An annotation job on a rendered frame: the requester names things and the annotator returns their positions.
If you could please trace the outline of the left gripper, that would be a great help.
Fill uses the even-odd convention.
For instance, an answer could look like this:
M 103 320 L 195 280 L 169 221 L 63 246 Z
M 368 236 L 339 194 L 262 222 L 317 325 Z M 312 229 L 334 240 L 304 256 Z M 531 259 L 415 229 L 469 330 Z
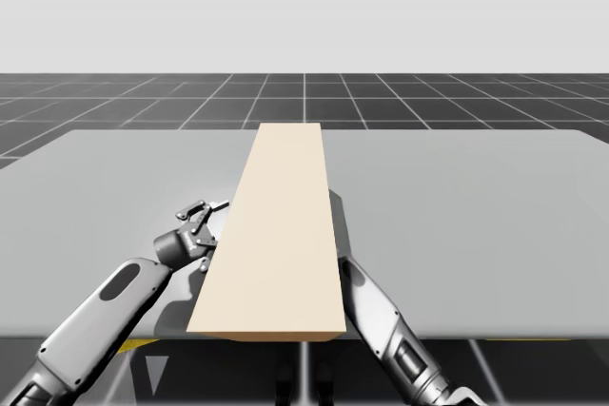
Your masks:
M 199 261 L 198 269 L 207 271 L 218 242 L 213 235 L 193 240 L 189 233 L 197 235 L 213 213 L 227 207 L 229 201 L 208 203 L 199 200 L 178 211 L 175 217 L 182 223 L 180 229 L 166 232 L 153 242 L 159 262 L 170 269 L 182 269 L 194 261 Z

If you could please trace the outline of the tall board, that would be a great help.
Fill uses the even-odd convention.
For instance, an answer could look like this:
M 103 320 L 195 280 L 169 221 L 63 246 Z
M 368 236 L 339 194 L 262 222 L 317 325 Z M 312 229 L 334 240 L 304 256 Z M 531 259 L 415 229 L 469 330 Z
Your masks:
M 187 326 L 248 342 L 346 331 L 318 124 L 260 124 Z

